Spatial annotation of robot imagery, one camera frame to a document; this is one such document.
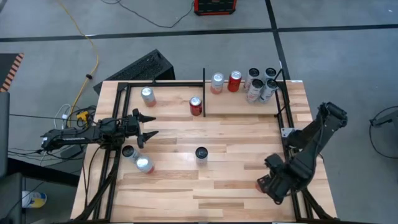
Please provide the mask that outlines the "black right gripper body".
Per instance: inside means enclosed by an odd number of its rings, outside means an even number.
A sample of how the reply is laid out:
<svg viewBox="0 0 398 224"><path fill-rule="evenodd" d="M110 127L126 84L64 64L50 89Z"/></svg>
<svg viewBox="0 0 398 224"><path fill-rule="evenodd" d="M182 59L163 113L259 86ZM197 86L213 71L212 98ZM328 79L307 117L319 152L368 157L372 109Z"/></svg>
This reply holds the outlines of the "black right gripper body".
<svg viewBox="0 0 398 224"><path fill-rule="evenodd" d="M275 167L275 199L284 199L307 188L305 163L281 163Z"/></svg>

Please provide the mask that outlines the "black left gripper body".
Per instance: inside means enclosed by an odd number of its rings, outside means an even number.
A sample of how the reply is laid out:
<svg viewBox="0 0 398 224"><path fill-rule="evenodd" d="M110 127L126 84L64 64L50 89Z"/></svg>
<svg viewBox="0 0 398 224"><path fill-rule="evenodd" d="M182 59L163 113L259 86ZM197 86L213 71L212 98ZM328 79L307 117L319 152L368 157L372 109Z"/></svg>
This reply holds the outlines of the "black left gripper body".
<svg viewBox="0 0 398 224"><path fill-rule="evenodd" d="M136 116L128 115L123 117L119 128L126 138L140 135L140 124Z"/></svg>

